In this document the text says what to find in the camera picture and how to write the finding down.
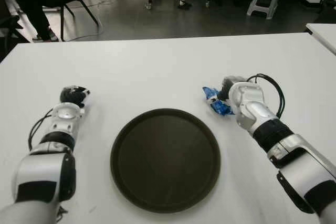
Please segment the chair leg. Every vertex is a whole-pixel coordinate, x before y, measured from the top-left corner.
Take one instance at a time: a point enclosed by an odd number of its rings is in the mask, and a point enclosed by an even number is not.
[[[15,28],[13,29],[13,34],[15,34],[19,39],[24,40],[29,43],[29,41]]]
[[[98,25],[98,21],[96,20],[96,18],[94,17],[94,15],[90,11],[90,9],[86,6],[86,4],[84,3],[84,1],[83,0],[79,0],[79,2],[83,5],[83,7],[88,12],[88,14],[91,16],[91,18],[93,19],[93,21]]]
[[[75,17],[75,15],[73,14],[72,10],[70,10],[69,6],[64,5],[64,7],[68,10],[68,12],[69,12],[73,17]]]
[[[61,40],[64,41],[64,6],[61,6]]]

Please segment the blue plastic bag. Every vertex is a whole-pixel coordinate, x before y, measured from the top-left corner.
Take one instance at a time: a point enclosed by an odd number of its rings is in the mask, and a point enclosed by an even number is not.
[[[206,100],[210,104],[213,110],[220,115],[233,115],[233,111],[230,106],[223,103],[223,101],[217,98],[219,93],[216,89],[211,89],[208,87],[203,87],[203,91],[206,95]]]

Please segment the white table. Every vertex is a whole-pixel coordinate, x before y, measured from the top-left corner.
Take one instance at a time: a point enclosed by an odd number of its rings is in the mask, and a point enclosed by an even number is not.
[[[336,55],[336,24],[307,24],[312,36]]]
[[[318,223],[315,215],[294,206],[264,151],[234,117],[219,116],[206,104],[202,87],[220,88],[229,75],[270,74],[286,96],[283,121],[336,163],[335,66],[336,57],[308,34],[18,45],[0,64],[0,206],[13,201],[10,178],[27,154],[31,126],[58,102],[64,86],[76,84],[92,95],[75,147],[77,190],[62,203],[69,214],[61,223]],[[277,92],[261,85],[275,111]],[[177,214],[132,205],[110,175],[110,151],[119,131],[156,108],[182,109],[200,118],[216,136],[222,156],[216,187]]]

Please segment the concrete floor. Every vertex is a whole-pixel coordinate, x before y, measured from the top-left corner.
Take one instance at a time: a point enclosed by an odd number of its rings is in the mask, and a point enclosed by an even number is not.
[[[84,0],[94,5],[103,0]],[[317,10],[303,6],[298,0],[280,0],[272,20],[264,16],[246,16],[249,0],[235,7],[232,0],[223,0],[221,7],[211,3],[205,7],[205,0],[190,0],[190,10],[177,9],[178,0],[153,0],[153,8],[147,10],[147,0],[106,0],[90,9],[98,17],[103,29],[96,25],[80,6],[70,3],[76,18],[65,10],[65,40],[96,34],[80,40],[154,39],[203,36],[228,36],[267,33],[296,33],[305,30],[305,24],[314,21]],[[50,25],[60,35],[59,12],[46,12]],[[22,34],[31,40],[36,35],[26,16],[21,15],[20,24],[25,27]]]

